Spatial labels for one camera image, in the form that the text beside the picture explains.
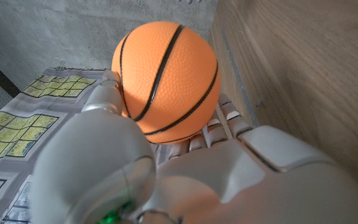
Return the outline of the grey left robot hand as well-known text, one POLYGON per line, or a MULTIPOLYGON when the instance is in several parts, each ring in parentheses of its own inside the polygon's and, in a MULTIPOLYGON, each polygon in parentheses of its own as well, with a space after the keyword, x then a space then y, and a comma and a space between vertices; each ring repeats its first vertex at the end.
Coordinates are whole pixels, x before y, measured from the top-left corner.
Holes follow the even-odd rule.
POLYGON ((34 223, 358 223, 358 184, 332 158, 270 126, 250 127, 227 96, 208 133, 155 163, 121 115, 118 74, 106 71, 80 113, 37 159, 34 223))

